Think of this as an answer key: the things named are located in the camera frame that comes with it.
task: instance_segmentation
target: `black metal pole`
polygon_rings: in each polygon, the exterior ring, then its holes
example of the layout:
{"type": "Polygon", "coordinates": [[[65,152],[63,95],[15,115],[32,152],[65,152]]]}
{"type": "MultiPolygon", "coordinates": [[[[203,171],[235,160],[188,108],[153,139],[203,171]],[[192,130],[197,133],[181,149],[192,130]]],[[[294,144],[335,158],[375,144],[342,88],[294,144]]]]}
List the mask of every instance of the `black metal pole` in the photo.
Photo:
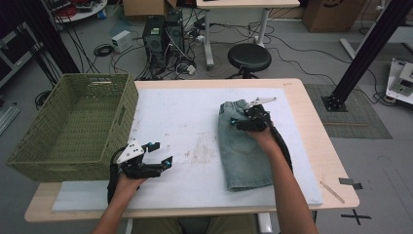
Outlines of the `black metal pole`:
{"type": "Polygon", "coordinates": [[[404,21],[412,7],[412,0],[393,0],[390,2],[383,15],[380,16],[376,25],[370,31],[370,34],[335,90],[329,98],[325,99],[327,110],[338,110],[343,106],[350,92],[404,21]]]}
{"type": "Polygon", "coordinates": [[[15,0],[24,20],[40,40],[62,73],[79,73],[72,56],[67,51],[60,35],[52,25],[49,14],[41,0],[15,0]]]}

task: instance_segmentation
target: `blue denim shorts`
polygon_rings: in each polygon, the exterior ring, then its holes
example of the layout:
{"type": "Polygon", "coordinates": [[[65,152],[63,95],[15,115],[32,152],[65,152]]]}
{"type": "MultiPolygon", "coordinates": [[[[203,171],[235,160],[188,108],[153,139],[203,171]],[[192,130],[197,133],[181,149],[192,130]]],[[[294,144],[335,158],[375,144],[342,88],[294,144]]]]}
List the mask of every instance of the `blue denim shorts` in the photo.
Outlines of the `blue denim shorts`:
{"type": "Polygon", "coordinates": [[[273,184],[270,163],[254,138],[231,125],[231,118],[246,120],[244,99],[221,104],[218,142],[228,189],[242,191],[273,184]]]}

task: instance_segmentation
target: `human arm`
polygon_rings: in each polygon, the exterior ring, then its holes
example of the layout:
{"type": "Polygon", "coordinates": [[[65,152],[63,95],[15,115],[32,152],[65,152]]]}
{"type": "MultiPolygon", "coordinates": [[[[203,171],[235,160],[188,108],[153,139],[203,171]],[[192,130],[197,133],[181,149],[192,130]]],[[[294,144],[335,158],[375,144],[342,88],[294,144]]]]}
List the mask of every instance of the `human arm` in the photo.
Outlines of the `human arm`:
{"type": "Polygon", "coordinates": [[[113,234],[117,232],[122,213],[128,207],[131,198],[136,192],[136,188],[145,180],[146,178],[133,179],[126,177],[124,174],[119,175],[115,194],[94,228],[93,234],[113,234]]]}
{"type": "Polygon", "coordinates": [[[304,195],[270,128],[249,135],[256,139],[271,164],[281,233],[318,233],[304,195]]]}

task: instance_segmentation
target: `person's left arm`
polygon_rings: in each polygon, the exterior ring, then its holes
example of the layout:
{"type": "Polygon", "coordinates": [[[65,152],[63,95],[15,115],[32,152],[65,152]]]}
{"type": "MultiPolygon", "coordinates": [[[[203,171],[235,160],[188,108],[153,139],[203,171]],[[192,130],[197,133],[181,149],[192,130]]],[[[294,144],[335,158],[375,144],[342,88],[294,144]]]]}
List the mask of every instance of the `person's left arm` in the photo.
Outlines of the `person's left arm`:
{"type": "Polygon", "coordinates": [[[145,180],[146,178],[133,179],[126,177],[125,174],[119,175],[112,201],[94,228],[93,234],[114,234],[117,232],[122,213],[136,193],[136,188],[145,180]]]}

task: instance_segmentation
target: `round stool seat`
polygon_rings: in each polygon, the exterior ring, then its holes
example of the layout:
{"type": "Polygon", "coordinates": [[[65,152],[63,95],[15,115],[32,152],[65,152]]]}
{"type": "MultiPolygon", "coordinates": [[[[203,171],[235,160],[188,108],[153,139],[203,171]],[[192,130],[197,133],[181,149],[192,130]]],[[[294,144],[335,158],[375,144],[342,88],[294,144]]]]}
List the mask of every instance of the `round stool seat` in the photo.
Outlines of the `round stool seat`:
{"type": "Polygon", "coordinates": [[[256,44],[239,44],[228,52],[228,61],[248,72],[262,71],[271,64],[271,54],[256,44]]]}

